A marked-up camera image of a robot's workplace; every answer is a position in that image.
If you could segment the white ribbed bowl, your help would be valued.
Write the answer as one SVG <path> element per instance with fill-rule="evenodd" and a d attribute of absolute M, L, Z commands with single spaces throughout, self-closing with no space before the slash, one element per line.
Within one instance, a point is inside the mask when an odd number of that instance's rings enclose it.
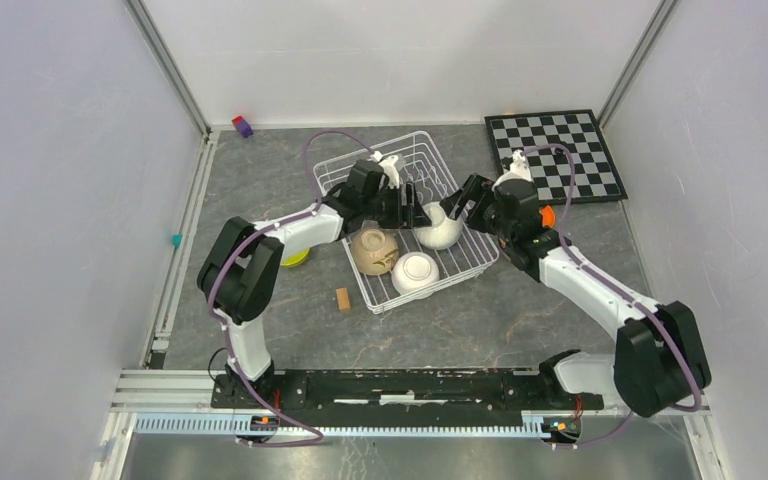
<path fill-rule="evenodd" d="M 432 250 L 445 250 L 453 246 L 464 230 L 463 221 L 449 218 L 439 202 L 427 203 L 423 210 L 430 218 L 431 225 L 413 230 L 418 243 Z"/>

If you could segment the beige ceramic bowl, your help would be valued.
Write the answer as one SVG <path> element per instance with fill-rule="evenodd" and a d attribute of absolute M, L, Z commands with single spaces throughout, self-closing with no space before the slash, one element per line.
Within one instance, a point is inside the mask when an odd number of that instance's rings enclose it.
<path fill-rule="evenodd" d="M 350 251 L 357 270 L 370 276 L 390 272 L 400 257 L 395 237 L 379 228 L 358 233 L 351 241 Z"/>

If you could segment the yellow bowl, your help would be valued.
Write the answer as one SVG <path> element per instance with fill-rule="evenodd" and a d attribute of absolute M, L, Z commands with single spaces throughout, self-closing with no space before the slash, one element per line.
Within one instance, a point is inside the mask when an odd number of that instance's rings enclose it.
<path fill-rule="evenodd" d="M 310 255 L 310 249 L 304 249 L 292 254 L 281 261 L 280 266 L 284 268 L 295 268 L 305 263 Z"/>

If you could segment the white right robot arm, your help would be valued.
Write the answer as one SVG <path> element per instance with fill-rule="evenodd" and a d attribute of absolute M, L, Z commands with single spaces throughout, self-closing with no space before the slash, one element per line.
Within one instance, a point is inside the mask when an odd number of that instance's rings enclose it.
<path fill-rule="evenodd" d="M 700 407 L 712 374 L 693 311 L 642 295 L 587 260 L 557 230 L 554 211 L 532 182 L 473 174 L 440 205 L 448 217 L 494 236 L 518 270 L 571 300 L 614 341 L 612 357 L 573 353 L 558 360 L 537 382 L 545 405 L 562 408 L 577 393 L 593 393 L 615 394 L 645 418 Z"/>

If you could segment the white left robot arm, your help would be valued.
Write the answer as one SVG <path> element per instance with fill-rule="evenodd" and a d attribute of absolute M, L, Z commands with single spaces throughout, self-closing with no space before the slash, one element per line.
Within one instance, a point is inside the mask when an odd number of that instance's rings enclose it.
<path fill-rule="evenodd" d="M 219 321 L 227 364 L 239 378 L 235 392 L 250 407 L 266 405 L 274 381 L 261 315 L 272 298 L 281 262 L 292 254 L 339 242 L 373 221 L 384 229 L 431 225 L 414 186 L 402 180 L 399 155 L 359 160 L 344 181 L 311 206 L 251 223 L 226 222 L 197 276 L 210 313 Z"/>

